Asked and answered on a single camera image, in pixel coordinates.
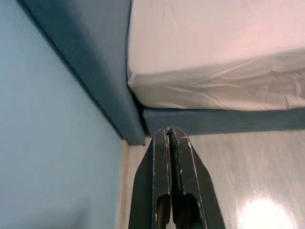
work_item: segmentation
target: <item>floor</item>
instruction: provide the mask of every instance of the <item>floor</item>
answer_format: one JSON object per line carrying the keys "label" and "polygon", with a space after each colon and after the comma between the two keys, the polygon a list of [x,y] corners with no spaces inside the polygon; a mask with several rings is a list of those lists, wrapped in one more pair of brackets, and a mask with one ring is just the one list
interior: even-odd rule
{"label": "floor", "polygon": [[[228,229],[304,228],[305,130],[200,135],[190,141],[210,172]],[[128,149],[121,229],[128,228],[133,178],[149,142]]]}

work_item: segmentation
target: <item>mattress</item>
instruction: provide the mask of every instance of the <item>mattress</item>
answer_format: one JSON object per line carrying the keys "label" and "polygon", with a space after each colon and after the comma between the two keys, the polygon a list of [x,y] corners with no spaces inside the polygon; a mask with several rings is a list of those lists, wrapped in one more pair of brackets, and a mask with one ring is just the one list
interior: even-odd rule
{"label": "mattress", "polygon": [[305,106],[305,1],[133,0],[128,85],[145,106]]}

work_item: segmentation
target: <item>blue headboard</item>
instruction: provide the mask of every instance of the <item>blue headboard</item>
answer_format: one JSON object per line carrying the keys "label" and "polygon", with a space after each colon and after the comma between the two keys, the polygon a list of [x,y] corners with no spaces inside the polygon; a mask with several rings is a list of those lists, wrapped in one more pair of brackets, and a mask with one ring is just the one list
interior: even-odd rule
{"label": "blue headboard", "polygon": [[20,0],[121,136],[144,143],[126,79],[130,0]]}

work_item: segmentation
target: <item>white fitted sheet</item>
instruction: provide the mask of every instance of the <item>white fitted sheet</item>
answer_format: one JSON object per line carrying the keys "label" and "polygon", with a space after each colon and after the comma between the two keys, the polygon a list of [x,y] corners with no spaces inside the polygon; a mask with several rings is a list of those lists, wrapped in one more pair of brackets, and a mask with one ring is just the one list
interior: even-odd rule
{"label": "white fitted sheet", "polygon": [[305,1],[133,0],[128,84],[149,107],[305,106]]}

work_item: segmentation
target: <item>bed frame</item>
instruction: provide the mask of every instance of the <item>bed frame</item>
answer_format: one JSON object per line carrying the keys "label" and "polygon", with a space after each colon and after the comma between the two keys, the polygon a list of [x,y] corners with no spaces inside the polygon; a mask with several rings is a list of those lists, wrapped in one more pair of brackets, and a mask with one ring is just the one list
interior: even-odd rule
{"label": "bed frame", "polygon": [[130,145],[144,144],[145,125],[150,135],[172,125],[189,134],[305,128],[305,108],[255,112],[139,108],[126,77],[131,0],[19,2]]}

